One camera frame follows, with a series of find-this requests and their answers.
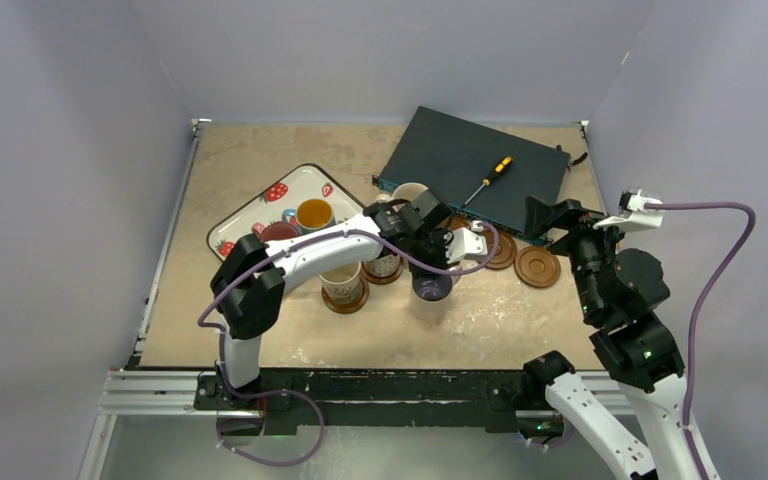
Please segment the white floral mug orange inside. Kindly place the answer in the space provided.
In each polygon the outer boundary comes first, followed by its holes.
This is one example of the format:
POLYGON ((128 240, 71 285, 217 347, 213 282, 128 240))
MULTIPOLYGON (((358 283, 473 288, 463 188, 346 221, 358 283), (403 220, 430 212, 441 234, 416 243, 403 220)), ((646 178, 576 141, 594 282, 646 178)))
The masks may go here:
POLYGON ((396 270, 400 262, 402 262, 401 257, 397 255, 388 255, 363 263, 373 275, 386 277, 396 270))

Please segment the wooden coaster two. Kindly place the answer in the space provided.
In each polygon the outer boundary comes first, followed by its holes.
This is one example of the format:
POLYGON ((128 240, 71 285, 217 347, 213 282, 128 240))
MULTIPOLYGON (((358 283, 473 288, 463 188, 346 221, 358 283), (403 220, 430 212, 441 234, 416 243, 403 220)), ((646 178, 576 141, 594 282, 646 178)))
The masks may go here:
POLYGON ((447 220, 444 220, 440 226, 449 231, 456 231, 461 228, 469 230, 471 228, 471 222, 460 216, 450 216, 447 220))

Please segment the wooden coaster five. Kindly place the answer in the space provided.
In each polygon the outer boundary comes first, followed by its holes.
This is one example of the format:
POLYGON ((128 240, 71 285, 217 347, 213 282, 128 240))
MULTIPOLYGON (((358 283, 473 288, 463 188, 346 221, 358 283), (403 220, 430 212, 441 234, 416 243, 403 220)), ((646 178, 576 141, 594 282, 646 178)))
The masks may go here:
POLYGON ((404 263, 400 262, 393 273, 386 277, 379 277, 370 273, 364 263, 361 264, 361 275, 367 282, 374 285, 388 285, 395 282, 401 276, 403 270, 404 263))

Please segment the purple inside pink mug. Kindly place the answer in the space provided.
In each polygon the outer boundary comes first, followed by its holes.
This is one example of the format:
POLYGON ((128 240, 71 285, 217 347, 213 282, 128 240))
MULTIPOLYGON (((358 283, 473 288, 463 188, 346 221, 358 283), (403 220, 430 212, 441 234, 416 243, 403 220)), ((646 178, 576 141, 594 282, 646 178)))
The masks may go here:
POLYGON ((454 286, 452 276, 434 274, 413 277, 409 313, 424 325, 438 325, 451 307, 454 286))

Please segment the beige cream mug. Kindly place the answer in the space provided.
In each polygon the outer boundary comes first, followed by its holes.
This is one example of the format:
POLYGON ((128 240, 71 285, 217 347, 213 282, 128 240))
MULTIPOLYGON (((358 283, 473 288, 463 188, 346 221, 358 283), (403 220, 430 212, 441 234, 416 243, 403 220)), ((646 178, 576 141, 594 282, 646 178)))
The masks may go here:
POLYGON ((319 276, 325 298, 334 305, 349 305, 362 294, 361 263, 355 262, 324 272, 319 276))

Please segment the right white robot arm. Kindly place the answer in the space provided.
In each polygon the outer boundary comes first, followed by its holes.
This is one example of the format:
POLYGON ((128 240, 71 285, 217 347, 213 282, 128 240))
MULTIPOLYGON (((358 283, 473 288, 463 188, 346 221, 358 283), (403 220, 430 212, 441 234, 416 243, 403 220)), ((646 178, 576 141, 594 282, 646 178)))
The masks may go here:
POLYGON ((655 314, 670 296, 661 263, 643 250, 617 247, 630 232, 660 227, 663 205, 637 190, 623 193, 620 208, 620 215, 608 216, 577 200, 549 205, 529 196, 524 234, 532 239, 563 231, 549 251, 569 259, 584 321, 595 330, 594 352, 644 437, 631 434, 557 351, 524 364, 520 399, 559 412, 618 479, 715 479, 718 472, 684 400, 690 369, 655 314))

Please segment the wooden coaster six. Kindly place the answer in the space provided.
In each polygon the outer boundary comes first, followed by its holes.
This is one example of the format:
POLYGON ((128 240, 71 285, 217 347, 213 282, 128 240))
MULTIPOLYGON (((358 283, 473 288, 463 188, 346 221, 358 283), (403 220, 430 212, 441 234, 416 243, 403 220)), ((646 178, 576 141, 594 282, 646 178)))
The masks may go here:
POLYGON ((331 311, 337 314, 352 314, 360 310, 367 302, 369 297, 369 286, 365 279, 361 279, 359 285, 359 294, 354 300, 346 304, 335 303, 326 293, 325 289, 321 290, 322 300, 324 305, 331 311))

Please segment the wooden coaster four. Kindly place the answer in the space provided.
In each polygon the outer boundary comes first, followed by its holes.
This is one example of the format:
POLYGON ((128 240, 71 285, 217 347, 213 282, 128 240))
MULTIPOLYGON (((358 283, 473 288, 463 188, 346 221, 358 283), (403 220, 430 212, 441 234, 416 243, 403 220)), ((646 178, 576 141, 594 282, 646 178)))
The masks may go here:
POLYGON ((514 261, 514 268, 523 283, 538 289, 554 285, 561 275, 557 257, 540 246, 529 246, 520 250, 514 261))

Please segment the cream white mug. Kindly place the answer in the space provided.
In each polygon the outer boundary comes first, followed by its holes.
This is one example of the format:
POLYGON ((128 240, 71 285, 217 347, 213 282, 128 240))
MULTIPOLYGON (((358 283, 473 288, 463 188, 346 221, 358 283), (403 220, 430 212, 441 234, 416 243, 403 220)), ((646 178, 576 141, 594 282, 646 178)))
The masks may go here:
POLYGON ((411 202, 427 190, 428 187, 422 183, 408 182, 398 186, 392 193, 379 193, 375 197, 375 202, 383 203, 392 200, 407 200, 411 202))

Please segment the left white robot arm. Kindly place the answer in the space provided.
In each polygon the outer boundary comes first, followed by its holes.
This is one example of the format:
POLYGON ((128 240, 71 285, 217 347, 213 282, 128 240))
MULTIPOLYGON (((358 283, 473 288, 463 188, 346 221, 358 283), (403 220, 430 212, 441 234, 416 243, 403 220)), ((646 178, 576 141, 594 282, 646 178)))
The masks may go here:
POLYGON ((285 293, 315 276, 392 252, 411 264, 421 298, 446 297, 451 266, 486 252, 485 240, 469 229, 445 228, 451 213, 424 191, 412 201, 371 204, 337 225, 294 239, 241 237, 210 282, 214 300, 207 309, 222 319, 216 326, 224 376, 220 397, 235 409, 255 402, 262 336, 278 320, 285 293))

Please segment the wooden coaster three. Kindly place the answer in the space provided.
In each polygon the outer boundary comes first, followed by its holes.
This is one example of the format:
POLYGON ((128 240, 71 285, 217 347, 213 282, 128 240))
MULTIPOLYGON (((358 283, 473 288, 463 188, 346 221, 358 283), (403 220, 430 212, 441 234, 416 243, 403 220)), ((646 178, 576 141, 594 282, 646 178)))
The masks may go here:
POLYGON ((514 239, 504 232, 499 232, 498 246, 494 251, 494 255, 487 265, 491 270, 503 270, 511 266, 518 252, 517 245, 514 239))

